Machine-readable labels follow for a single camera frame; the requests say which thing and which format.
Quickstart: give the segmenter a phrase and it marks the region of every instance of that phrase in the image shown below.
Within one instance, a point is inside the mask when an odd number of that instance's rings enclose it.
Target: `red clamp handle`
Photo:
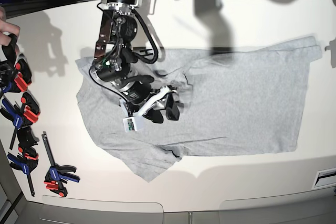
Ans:
[[[28,153],[25,153],[25,157],[26,157],[27,159],[31,159],[31,160],[38,160],[38,154],[36,155],[36,157],[32,157],[32,156],[30,156]]]
[[[23,113],[23,115],[30,120],[32,123],[36,123],[38,120],[38,116],[40,115],[40,113],[38,113],[37,115],[34,114],[31,110],[30,107],[26,106],[25,112]]]
[[[44,181],[44,184],[46,184],[46,188],[49,190],[58,190],[58,185],[56,185],[56,181]]]
[[[28,86],[30,85],[30,83],[25,82],[22,73],[17,74],[17,76],[14,79],[14,82],[17,85],[17,87],[21,90],[21,92],[27,91]]]

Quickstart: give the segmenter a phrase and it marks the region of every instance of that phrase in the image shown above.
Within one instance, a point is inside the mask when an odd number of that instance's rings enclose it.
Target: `blue clamp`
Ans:
[[[17,113],[15,108],[11,105],[11,103],[7,100],[7,98],[3,98],[2,100],[3,106],[6,108],[9,114],[13,117],[13,125],[17,129],[20,129],[23,124],[23,118]]]
[[[79,177],[70,173],[60,173],[59,171],[57,171],[56,168],[50,168],[49,169],[51,177],[53,178],[53,180],[55,181],[60,181],[61,179],[65,179],[65,180],[70,180],[73,182],[79,182]]]
[[[14,155],[11,154],[11,153],[8,153],[7,157],[8,157],[8,159],[9,159],[10,161],[12,161],[14,164],[20,166],[20,167],[21,167],[21,170],[22,170],[22,172],[23,172],[24,174],[26,174],[26,175],[29,175],[29,174],[30,174],[28,165],[21,163],[20,160],[19,160],[16,156],[14,156]]]
[[[12,88],[12,83],[10,82],[8,86],[2,88],[2,92],[7,93],[11,90]]]

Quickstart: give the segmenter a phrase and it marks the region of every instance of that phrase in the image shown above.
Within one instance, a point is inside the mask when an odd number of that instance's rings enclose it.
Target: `white table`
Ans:
[[[314,35],[324,49],[336,37],[332,0],[219,1],[221,9],[211,8],[214,0],[197,0],[203,6],[196,16],[194,0],[156,0],[154,14],[147,18],[166,48],[248,50]],[[145,2],[140,13],[147,19],[149,0]],[[81,181],[66,185],[68,198],[158,202],[165,212],[216,210],[225,200],[309,191],[318,170],[336,167],[336,69],[331,68],[330,52],[323,50],[323,58],[311,63],[295,152],[184,157],[150,183],[134,175],[119,159],[95,146],[77,107],[83,76],[75,60],[93,55],[102,16],[96,4],[69,5],[10,20],[21,27],[19,45],[34,72],[29,88],[41,108],[33,125],[41,141],[36,147],[39,164],[32,172],[35,197],[30,195],[26,176],[14,171],[28,200],[43,202],[43,195],[56,196],[43,184],[50,166],[40,137],[43,131],[56,162],[78,169]],[[146,42],[140,29],[133,45]],[[7,97],[13,102],[20,95]],[[2,117],[0,124],[0,138],[9,151],[14,127]]]

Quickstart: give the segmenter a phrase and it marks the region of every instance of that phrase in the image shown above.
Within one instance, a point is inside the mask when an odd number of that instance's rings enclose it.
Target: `gray t-shirt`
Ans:
[[[78,106],[97,146],[151,181],[184,155],[294,151],[310,62],[321,57],[313,37],[212,56],[207,50],[166,49],[164,60],[154,65],[138,62],[135,68],[154,76],[155,87],[178,87],[184,105],[180,120],[146,120],[145,129],[130,133],[123,128],[119,98],[90,80],[92,57],[82,58],[76,61],[85,77]]]

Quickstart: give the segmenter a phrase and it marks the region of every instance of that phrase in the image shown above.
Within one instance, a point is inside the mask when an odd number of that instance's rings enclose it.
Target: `finger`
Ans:
[[[0,45],[8,46],[10,41],[11,38],[9,38],[7,35],[0,33]]]
[[[0,31],[2,32],[7,31],[10,34],[15,34],[17,37],[19,37],[20,27],[8,22],[4,22],[3,20],[0,20]]]
[[[6,21],[6,11],[2,6],[0,6],[0,19]]]

